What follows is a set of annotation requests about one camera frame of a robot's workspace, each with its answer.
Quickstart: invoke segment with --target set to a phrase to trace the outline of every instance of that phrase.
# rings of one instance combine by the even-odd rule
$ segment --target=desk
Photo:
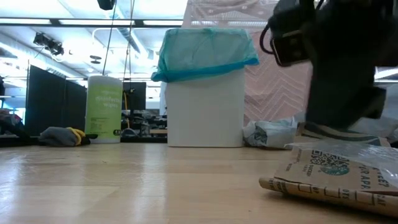
[[[0,149],[0,223],[374,223],[260,188],[289,151],[107,144]]]

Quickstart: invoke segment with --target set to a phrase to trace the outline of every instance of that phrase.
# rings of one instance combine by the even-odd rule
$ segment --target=yellow cloth
[[[83,137],[86,137],[86,134],[83,131],[80,131],[79,129],[75,129],[75,128],[67,128],[69,130],[71,130],[75,136],[77,137],[77,143],[75,144],[75,146],[79,146],[81,144],[81,139]]]

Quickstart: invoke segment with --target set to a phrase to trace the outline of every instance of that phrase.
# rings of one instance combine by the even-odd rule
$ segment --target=wooden table
[[[288,151],[107,144],[0,149],[0,223],[374,223],[260,188]]]

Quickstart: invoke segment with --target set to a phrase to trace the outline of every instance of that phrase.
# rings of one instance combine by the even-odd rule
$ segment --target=gray cloth
[[[76,145],[78,139],[72,130],[49,127],[40,134],[39,141],[49,146],[72,147]]]

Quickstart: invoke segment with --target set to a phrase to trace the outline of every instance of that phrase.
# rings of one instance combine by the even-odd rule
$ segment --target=green label
[[[100,139],[120,137],[122,86],[93,85],[87,93],[86,129]]]

